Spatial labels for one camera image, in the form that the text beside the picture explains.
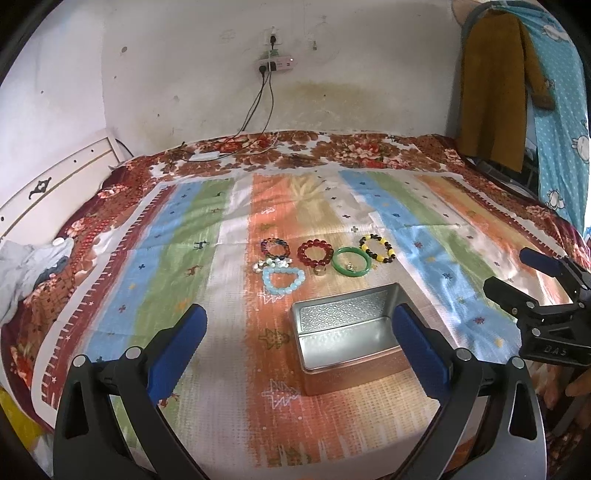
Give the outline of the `person's right hand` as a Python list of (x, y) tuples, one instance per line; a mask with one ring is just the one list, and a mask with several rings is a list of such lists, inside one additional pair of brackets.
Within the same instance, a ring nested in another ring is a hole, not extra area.
[(565, 390), (565, 394), (568, 397), (578, 397), (578, 396), (588, 395), (590, 392), (591, 392), (591, 379), (587, 378), (587, 377), (578, 378), (574, 382), (570, 383)]

